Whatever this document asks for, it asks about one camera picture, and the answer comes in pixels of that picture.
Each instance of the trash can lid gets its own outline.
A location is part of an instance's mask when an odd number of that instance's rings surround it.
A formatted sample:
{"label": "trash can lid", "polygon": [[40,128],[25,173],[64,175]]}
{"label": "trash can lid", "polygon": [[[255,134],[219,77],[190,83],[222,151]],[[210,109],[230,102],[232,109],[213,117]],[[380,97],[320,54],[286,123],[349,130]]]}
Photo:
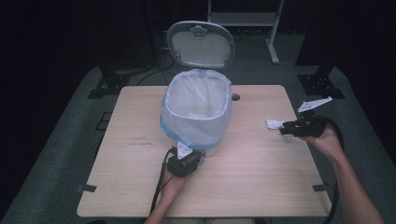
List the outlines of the trash can lid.
{"label": "trash can lid", "polygon": [[167,32],[176,62],[193,67],[222,68],[233,62],[233,36],[224,27],[206,21],[181,21]]}

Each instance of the plastic bag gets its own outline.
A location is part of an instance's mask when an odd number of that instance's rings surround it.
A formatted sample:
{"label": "plastic bag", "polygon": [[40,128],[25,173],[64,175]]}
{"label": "plastic bag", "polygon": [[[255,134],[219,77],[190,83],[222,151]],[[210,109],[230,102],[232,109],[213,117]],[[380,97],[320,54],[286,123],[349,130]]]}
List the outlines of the plastic bag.
{"label": "plastic bag", "polygon": [[231,117],[231,81],[213,70],[192,69],[174,77],[161,105],[161,128],[192,149],[215,148]]}

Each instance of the gray carpet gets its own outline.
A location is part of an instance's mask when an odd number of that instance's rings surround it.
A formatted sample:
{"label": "gray carpet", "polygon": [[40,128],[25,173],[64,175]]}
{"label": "gray carpet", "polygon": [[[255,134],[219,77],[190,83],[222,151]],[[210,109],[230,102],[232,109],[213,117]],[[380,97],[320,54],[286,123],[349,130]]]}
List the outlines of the gray carpet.
{"label": "gray carpet", "polygon": [[[263,35],[236,36],[233,64],[219,69],[235,85],[279,84],[285,87],[295,111],[302,101],[320,99],[306,96],[297,78],[298,74],[313,74],[317,66],[294,66],[303,35],[277,35],[275,46],[279,65],[271,63],[264,45]],[[172,63],[171,58],[162,56],[162,67]],[[154,74],[140,85],[166,85],[180,71],[190,68],[177,64],[163,73]],[[141,78],[155,71],[131,78],[130,85],[136,85]],[[82,80],[69,105],[34,168],[24,182],[18,196],[9,207],[1,223],[88,223],[100,218],[83,218],[77,215],[81,193],[90,174],[97,149],[104,131],[96,131],[96,125],[105,112],[112,111],[117,95],[103,99],[87,99],[101,78],[100,70],[94,67]],[[346,154],[363,186],[386,220],[396,223],[396,170],[370,122],[364,115],[347,78],[337,68],[330,78],[346,99],[333,100],[316,109],[316,113],[337,122],[345,137]],[[314,160],[324,182],[333,185],[332,167],[315,149],[311,148]],[[130,218],[102,218],[107,223],[133,223]],[[322,223],[324,217],[272,217],[272,223]],[[341,207],[338,205],[333,223],[344,223]]]}

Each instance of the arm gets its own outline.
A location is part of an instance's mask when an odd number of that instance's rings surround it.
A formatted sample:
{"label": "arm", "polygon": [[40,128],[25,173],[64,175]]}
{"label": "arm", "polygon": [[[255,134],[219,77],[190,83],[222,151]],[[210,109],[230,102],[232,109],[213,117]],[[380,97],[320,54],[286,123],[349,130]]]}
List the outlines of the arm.
{"label": "arm", "polygon": [[166,214],[172,206],[173,201],[183,189],[184,185],[187,182],[187,179],[187,177],[172,177],[172,175],[168,171],[165,171],[163,175],[163,184],[166,183],[166,185],[161,190],[161,199],[152,211],[152,213],[149,215],[148,219],[145,222],[146,224],[163,223]]}
{"label": "arm", "polygon": [[334,129],[329,125],[319,137],[303,137],[331,161],[340,190],[346,223],[384,223],[349,163]]}

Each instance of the person's hand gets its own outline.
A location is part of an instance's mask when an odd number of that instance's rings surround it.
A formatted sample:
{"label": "person's hand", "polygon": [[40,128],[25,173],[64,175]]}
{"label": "person's hand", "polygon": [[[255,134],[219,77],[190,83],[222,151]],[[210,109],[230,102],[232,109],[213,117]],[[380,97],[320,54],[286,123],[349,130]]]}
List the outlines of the person's hand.
{"label": "person's hand", "polygon": [[162,200],[166,200],[171,203],[176,198],[176,196],[183,190],[183,187],[185,186],[188,178],[188,176],[173,176],[168,171],[165,171],[165,173],[163,174],[163,187],[161,189]]}
{"label": "person's hand", "polygon": [[331,125],[327,125],[324,133],[321,137],[300,137],[300,139],[305,140],[315,148],[317,148],[321,153],[323,153],[329,160],[336,160],[339,156],[343,155],[343,149],[340,145],[340,141],[337,137],[337,133]]}

